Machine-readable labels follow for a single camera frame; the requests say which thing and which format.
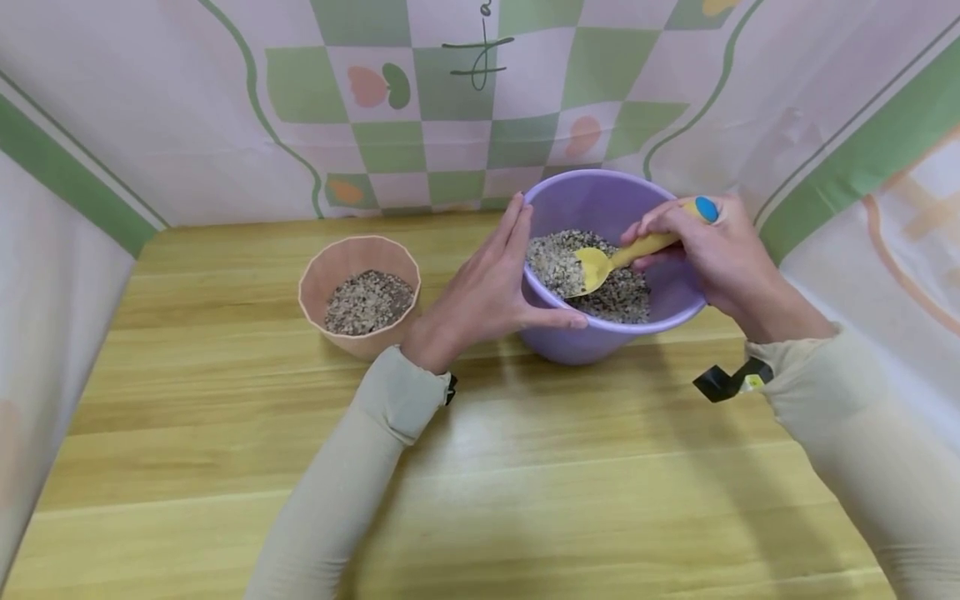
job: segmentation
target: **wrist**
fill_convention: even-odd
[[[456,337],[448,328],[424,315],[404,336],[400,352],[421,369],[442,375],[450,370],[450,365],[463,351],[456,343]]]
[[[767,287],[765,293],[756,295],[734,320],[755,344],[828,339],[836,335],[827,317],[783,278]]]

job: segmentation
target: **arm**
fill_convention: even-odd
[[[747,345],[775,378],[762,391],[873,550],[900,598],[960,598],[960,458],[907,414],[869,347]]]
[[[532,212],[514,196],[497,229],[400,347],[371,365],[270,531],[248,600],[335,597],[400,453],[446,402],[447,369],[460,352],[523,326],[587,326],[576,311],[535,308],[520,293]]]
[[[400,453],[446,399],[437,376],[387,348],[270,531],[246,598],[333,598],[370,527]]]
[[[630,226],[629,244],[677,233],[680,247],[635,268],[684,256],[710,304],[733,317],[749,354],[775,378],[763,389],[778,421],[801,444],[836,494],[901,598],[960,598],[960,457],[913,421],[870,349],[837,331],[777,271],[745,206],[711,198],[719,219],[705,225],[678,204]]]

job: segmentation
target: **pink and green checker pattern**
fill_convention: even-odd
[[[737,0],[301,2],[312,17],[302,27],[316,29],[262,49],[265,91],[278,134],[321,175],[329,216],[499,208],[570,169],[638,171],[648,142],[707,99],[737,10]]]

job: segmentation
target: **wood grain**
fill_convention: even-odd
[[[364,365],[301,316],[306,262],[377,233],[436,298],[495,216],[161,233],[117,311],[5,598],[238,598]],[[759,396],[690,380],[742,360],[713,310],[603,364],[473,348],[403,458],[345,584],[359,598],[892,594]]]

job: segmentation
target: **purple bucket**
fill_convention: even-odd
[[[526,195],[536,207],[531,237],[564,229],[594,231],[619,246],[620,234],[650,209],[675,197],[638,177],[604,169],[569,171],[543,180]],[[650,322],[617,324],[588,316],[586,329],[532,328],[520,338],[543,358],[563,365],[587,365],[641,335],[660,333],[692,319],[704,306],[696,274],[686,261],[668,261],[646,272]],[[569,308],[547,291],[529,265],[523,267],[523,296],[534,306]]]

